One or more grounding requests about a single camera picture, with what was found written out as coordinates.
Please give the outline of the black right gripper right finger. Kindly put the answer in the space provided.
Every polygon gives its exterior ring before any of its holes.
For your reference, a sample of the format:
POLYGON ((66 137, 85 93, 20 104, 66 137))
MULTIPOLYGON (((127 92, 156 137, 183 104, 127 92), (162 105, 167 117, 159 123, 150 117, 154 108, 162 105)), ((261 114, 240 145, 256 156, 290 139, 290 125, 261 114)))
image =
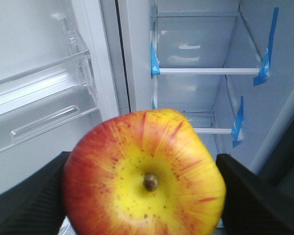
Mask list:
POLYGON ((294 200, 228 154, 217 167, 226 184, 222 221, 228 235, 294 235, 294 200))

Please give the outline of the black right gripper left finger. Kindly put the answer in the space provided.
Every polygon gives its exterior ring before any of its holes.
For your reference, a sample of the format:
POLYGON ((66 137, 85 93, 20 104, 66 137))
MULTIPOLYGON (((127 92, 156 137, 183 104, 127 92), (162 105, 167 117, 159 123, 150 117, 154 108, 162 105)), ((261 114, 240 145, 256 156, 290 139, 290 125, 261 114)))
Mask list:
POLYGON ((0 235, 56 235, 65 218, 62 152, 36 173, 0 194, 0 235))

